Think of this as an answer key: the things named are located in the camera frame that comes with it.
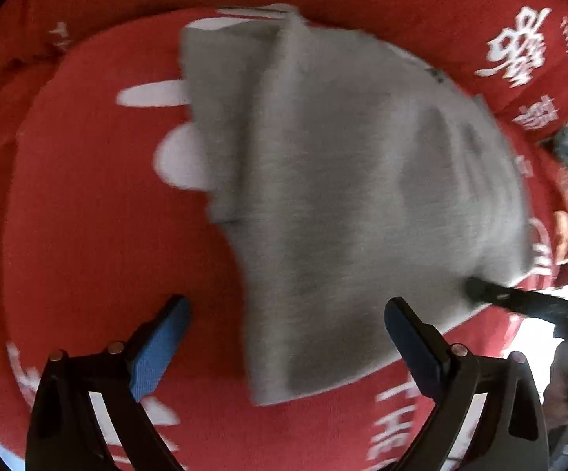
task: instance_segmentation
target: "blue gripper pad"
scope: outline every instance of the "blue gripper pad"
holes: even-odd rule
[[[172,360],[191,321],[188,299],[173,296],[157,317],[145,323],[128,342],[131,380],[129,389],[136,402],[153,393]]]

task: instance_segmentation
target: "red fabric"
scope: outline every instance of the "red fabric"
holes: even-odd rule
[[[543,149],[535,147],[521,128],[498,120],[517,155],[517,165],[527,188],[530,222],[533,227],[534,264],[540,271],[526,278],[520,286],[526,290],[551,288],[558,273],[555,265],[556,211],[567,211],[567,205],[558,188],[560,165]]]
[[[213,15],[173,12],[98,34],[66,56],[20,126],[4,302],[21,366],[41,370],[54,347],[98,352],[128,338],[172,293],[183,293],[193,320],[155,393],[182,420],[160,428],[180,448],[179,461],[197,469],[225,459],[230,469],[333,470],[396,458],[412,430],[371,444],[384,429],[375,423],[409,405],[417,409],[399,415],[399,423],[420,423],[429,412],[406,392],[376,401],[407,382],[403,363],[310,399],[251,405],[232,252],[208,223],[206,195],[164,184],[152,166],[160,143],[189,118],[188,107],[115,103],[132,86],[180,78],[180,29]],[[508,314],[492,309],[451,338],[497,355],[508,327]]]
[[[150,167],[156,143],[169,125],[186,117],[186,110],[118,111],[113,105],[115,90],[124,88],[123,83],[174,77],[164,70],[171,64],[161,62],[172,52],[175,64],[176,37],[166,43],[167,56],[161,55],[160,63],[154,55],[139,57],[144,70],[131,64],[142,54],[139,47],[146,35],[123,34],[124,42],[108,39],[112,34],[97,37],[101,42],[95,47],[104,40],[109,46],[103,57],[81,53],[78,58],[74,52],[58,78],[49,81],[64,50],[117,23],[178,7],[274,2],[294,4],[317,22],[362,28],[413,51],[467,91],[483,93],[508,124],[506,132],[522,146],[527,147],[517,136],[523,131],[511,124],[522,106],[547,95],[558,109],[557,119],[530,131],[530,139],[552,133],[568,119],[568,30],[561,28],[568,0],[8,0],[0,11],[0,242],[15,132],[40,87],[49,83],[21,129],[27,137],[20,140],[4,256],[0,247],[0,302],[2,264],[8,271],[7,325],[0,304],[0,441],[7,447],[22,452],[27,422],[7,364],[4,344],[9,338],[21,349],[20,360],[29,373],[30,367],[41,369],[47,351],[58,345],[80,354],[125,338],[168,294],[183,291],[195,304],[195,321],[159,392],[172,402],[169,384],[181,379],[186,393],[181,406],[190,399],[195,408],[185,411],[175,398],[173,408],[182,424],[160,429],[169,431],[169,437],[173,431],[181,461],[209,469],[213,464],[207,459],[228,452],[243,469],[289,469],[283,467],[288,462],[290,469],[327,469],[330,464],[331,469],[353,469],[402,450],[365,461],[371,436],[381,431],[373,421],[391,412],[388,401],[375,402],[374,395],[405,380],[398,364],[313,399],[264,409],[247,404],[238,345],[241,291],[231,251],[206,222],[206,197],[162,184]],[[532,71],[530,83],[514,88],[502,77],[504,71],[476,76],[477,70],[495,66],[486,59],[487,41],[505,27],[515,28],[515,16],[524,6],[536,12],[552,9],[538,30],[544,35],[545,64]],[[129,48],[133,58],[126,54]],[[539,156],[529,147],[526,153]],[[531,166],[546,170],[538,157]],[[543,219],[550,221],[556,192],[547,185],[541,189]],[[43,318],[40,327],[38,317]],[[487,336],[490,343],[482,349],[472,345],[473,350],[497,354],[507,325],[504,313],[487,310],[465,325],[465,343]],[[82,330],[89,339],[81,338]],[[207,344],[206,352],[191,354],[202,344]],[[197,412],[196,406],[204,410]],[[322,414],[315,416],[313,409],[323,409]],[[337,423],[345,418],[349,425]],[[247,423],[238,425],[243,420]],[[187,427],[191,436],[185,439],[182,430]],[[323,429],[325,443],[319,443],[314,435]]]

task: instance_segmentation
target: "fabric fold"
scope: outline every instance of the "fabric fold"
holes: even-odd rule
[[[526,194],[494,119],[451,81],[357,32],[302,18],[182,32],[211,220],[247,287],[253,400],[274,404],[396,360],[402,296],[446,331],[467,276],[530,270]]]

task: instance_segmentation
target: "screw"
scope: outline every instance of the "screw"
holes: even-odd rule
[[[467,347],[465,347],[462,343],[455,343],[451,346],[451,353],[459,358],[464,358],[468,352]]]
[[[112,355],[121,354],[124,349],[125,346],[122,341],[115,341],[107,346],[107,352]]]
[[[51,354],[49,354],[50,361],[60,361],[63,357],[64,353],[59,349],[57,351],[52,351]]]
[[[511,359],[520,365],[526,363],[526,356],[520,351],[511,352]]]

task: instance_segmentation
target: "hand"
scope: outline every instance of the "hand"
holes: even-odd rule
[[[550,385],[543,400],[543,414],[546,428],[552,430],[568,425],[568,342],[558,346],[555,359],[550,367]]]

